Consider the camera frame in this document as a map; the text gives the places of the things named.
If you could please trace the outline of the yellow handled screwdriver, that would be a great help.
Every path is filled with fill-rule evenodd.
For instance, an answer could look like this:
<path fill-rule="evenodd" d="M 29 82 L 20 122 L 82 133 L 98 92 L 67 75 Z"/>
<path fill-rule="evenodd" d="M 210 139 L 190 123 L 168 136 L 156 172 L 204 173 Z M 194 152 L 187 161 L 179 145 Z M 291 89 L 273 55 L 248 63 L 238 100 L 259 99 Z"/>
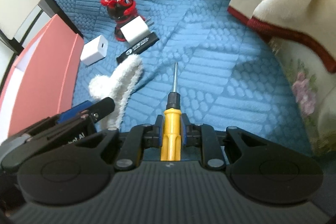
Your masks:
<path fill-rule="evenodd" d="M 178 63 L 174 64 L 173 87 L 164 111 L 161 161 L 181 160 L 181 96 L 178 93 Z"/>

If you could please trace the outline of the black usb stick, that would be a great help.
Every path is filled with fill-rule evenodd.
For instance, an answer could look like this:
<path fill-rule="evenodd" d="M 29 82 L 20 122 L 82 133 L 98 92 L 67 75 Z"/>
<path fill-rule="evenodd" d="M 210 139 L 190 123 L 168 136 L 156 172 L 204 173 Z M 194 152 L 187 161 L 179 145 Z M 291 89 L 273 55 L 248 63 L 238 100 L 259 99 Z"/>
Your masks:
<path fill-rule="evenodd" d="M 159 37 L 155 32 L 150 33 L 148 36 L 135 43 L 135 45 L 128 48 L 125 52 L 120 54 L 119 57 L 116 58 L 118 64 L 121 64 L 124 60 L 126 60 L 130 55 L 135 54 L 139 55 L 146 51 L 151 46 L 155 45 L 155 43 L 159 41 Z"/>

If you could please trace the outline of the blue quilted sofa cover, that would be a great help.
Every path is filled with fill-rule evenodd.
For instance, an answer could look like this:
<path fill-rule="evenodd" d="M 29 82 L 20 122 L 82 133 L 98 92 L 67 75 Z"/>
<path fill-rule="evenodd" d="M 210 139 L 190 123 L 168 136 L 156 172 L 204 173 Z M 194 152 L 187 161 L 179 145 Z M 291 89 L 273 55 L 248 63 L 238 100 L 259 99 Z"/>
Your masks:
<path fill-rule="evenodd" d="M 100 0 L 55 0 L 86 42 L 108 39 L 106 58 L 80 65 L 72 103 L 90 99 L 89 82 L 111 75 L 126 50 Z M 127 103 L 126 132 L 153 123 L 166 107 L 178 71 L 181 109 L 192 123 L 238 126 L 305 155 L 311 146 L 290 84 L 271 49 L 228 13 L 230 0 L 135 0 L 159 40 L 141 58 L 143 74 Z"/>

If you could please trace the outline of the white fluffy plush strip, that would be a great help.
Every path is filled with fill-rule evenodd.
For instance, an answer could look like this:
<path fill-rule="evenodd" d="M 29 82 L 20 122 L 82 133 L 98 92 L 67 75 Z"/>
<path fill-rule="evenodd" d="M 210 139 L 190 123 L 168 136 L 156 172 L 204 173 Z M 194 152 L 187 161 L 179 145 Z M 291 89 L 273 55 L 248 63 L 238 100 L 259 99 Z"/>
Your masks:
<path fill-rule="evenodd" d="M 110 97 L 115 104 L 114 111 L 99 122 L 101 130 L 121 128 L 127 102 L 142 73 L 142 58 L 130 55 L 117 66 L 111 76 L 96 75 L 91 79 L 88 86 L 90 96 L 95 100 Z"/>

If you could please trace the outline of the black red devil figurine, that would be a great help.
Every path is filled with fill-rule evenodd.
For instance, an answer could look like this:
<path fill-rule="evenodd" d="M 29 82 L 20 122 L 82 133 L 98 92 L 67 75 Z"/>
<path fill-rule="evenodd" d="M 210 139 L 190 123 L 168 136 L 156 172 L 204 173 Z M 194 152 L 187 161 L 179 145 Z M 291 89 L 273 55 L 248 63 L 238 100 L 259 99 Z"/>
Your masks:
<path fill-rule="evenodd" d="M 100 0 L 100 3 L 106 7 L 109 17 L 116 23 L 114 37 L 119 42 L 125 42 L 121 27 L 138 16 L 135 0 Z"/>

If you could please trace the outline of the pink cardboard box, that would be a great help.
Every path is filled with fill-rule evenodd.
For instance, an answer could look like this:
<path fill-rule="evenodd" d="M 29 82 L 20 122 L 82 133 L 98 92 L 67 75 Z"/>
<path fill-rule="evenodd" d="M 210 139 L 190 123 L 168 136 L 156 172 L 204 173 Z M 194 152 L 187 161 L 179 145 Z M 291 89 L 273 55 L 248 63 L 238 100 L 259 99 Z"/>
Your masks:
<path fill-rule="evenodd" d="M 54 15 L 10 68 L 1 91 L 1 141 L 71 108 L 84 40 Z"/>

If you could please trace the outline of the floral cream cushion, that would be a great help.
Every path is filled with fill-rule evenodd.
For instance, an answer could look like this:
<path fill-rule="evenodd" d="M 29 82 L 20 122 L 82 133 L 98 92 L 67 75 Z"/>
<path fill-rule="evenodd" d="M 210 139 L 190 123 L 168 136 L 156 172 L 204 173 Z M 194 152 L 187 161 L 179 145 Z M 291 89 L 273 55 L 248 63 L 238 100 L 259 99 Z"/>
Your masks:
<path fill-rule="evenodd" d="M 313 152 L 335 151 L 335 74 L 302 44 L 272 38 L 269 45 L 290 82 Z"/>

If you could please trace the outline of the white charger with prongs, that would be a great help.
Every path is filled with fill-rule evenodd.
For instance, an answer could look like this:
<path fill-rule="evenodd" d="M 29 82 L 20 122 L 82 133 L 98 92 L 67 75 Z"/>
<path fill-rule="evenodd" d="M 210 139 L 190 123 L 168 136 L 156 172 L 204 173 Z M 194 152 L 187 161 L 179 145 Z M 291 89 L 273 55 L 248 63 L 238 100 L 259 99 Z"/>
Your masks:
<path fill-rule="evenodd" d="M 141 16 L 137 16 L 122 26 L 120 30 L 125 40 L 133 46 L 151 33 L 150 26 L 153 24 L 154 21 L 151 18 L 144 20 Z"/>

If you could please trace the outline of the white usb charger cube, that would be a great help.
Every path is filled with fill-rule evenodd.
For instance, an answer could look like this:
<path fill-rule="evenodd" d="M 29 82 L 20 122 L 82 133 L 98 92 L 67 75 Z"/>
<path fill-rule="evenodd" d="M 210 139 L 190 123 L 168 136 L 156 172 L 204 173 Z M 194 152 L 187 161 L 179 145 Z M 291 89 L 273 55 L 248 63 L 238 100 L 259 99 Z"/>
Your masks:
<path fill-rule="evenodd" d="M 107 50 L 108 40 L 103 35 L 100 35 L 84 45 L 80 60 L 86 66 L 92 65 L 105 58 Z"/>

